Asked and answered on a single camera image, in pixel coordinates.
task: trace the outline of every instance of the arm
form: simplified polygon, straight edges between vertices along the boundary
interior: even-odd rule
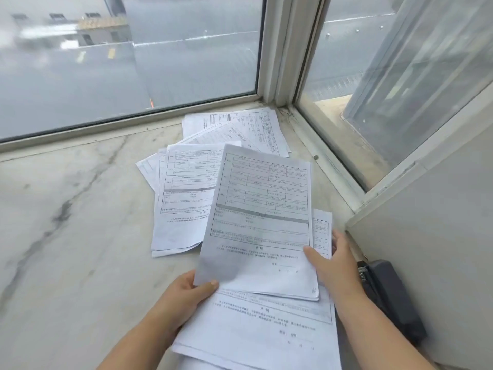
[[[348,239],[332,234],[331,260],[305,247],[308,261],[330,292],[349,342],[363,370],[433,370],[431,364],[366,296]]]
[[[217,281],[194,288],[195,270],[180,275],[145,317],[111,350],[98,370],[154,370],[197,305],[217,290]]]

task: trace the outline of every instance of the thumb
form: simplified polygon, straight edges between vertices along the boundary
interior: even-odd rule
[[[303,247],[303,252],[308,261],[315,266],[317,270],[322,270],[328,261],[312,247]]]
[[[211,294],[213,294],[218,287],[219,282],[215,279],[195,287],[194,289],[192,289],[192,298],[194,302],[198,304],[202,300],[205,300]]]

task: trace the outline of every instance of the forearm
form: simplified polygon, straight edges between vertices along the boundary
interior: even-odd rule
[[[122,337],[98,370],[154,370],[174,338],[170,324],[146,316]]]
[[[336,300],[336,308],[362,370],[433,370],[366,295]]]

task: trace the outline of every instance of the yellow road marking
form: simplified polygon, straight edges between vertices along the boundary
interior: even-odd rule
[[[84,56],[86,55],[86,51],[82,51],[79,53],[79,56],[77,57],[77,63],[82,63],[84,61]]]

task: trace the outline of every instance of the black device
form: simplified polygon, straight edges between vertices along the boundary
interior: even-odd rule
[[[366,295],[411,344],[418,346],[428,334],[392,264],[385,260],[360,261],[358,270]]]

